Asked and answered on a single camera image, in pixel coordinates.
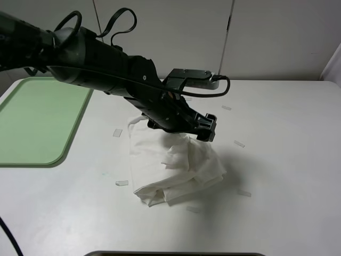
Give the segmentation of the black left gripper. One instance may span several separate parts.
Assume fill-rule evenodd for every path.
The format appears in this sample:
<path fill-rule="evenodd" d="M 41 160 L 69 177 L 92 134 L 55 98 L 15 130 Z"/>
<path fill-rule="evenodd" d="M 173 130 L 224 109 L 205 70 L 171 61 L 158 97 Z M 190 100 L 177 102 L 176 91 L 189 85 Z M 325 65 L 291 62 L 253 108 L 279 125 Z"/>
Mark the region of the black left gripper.
<path fill-rule="evenodd" d="M 185 102 L 183 97 L 173 99 L 161 90 L 142 90 L 134 96 L 124 97 L 145 115 L 153 129 L 162 129 L 168 133 L 193 133 L 196 139 L 213 142 L 217 117 L 207 113 L 197 114 Z"/>

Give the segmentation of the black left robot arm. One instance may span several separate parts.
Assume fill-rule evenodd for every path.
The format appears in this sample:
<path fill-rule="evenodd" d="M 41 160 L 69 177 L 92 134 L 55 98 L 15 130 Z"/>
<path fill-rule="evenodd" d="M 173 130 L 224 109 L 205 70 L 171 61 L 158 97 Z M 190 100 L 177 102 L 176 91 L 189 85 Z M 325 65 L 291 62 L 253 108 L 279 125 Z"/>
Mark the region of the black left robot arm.
<path fill-rule="evenodd" d="M 48 71 L 61 82 L 121 96 L 148 118 L 149 128 L 190 133 L 205 142 L 215 136 L 216 117 L 191 109 L 183 89 L 210 85 L 217 76 L 174 69 L 161 81 L 151 60 L 100 42 L 79 23 L 48 31 L 1 13 L 1 70 L 18 68 Z"/>

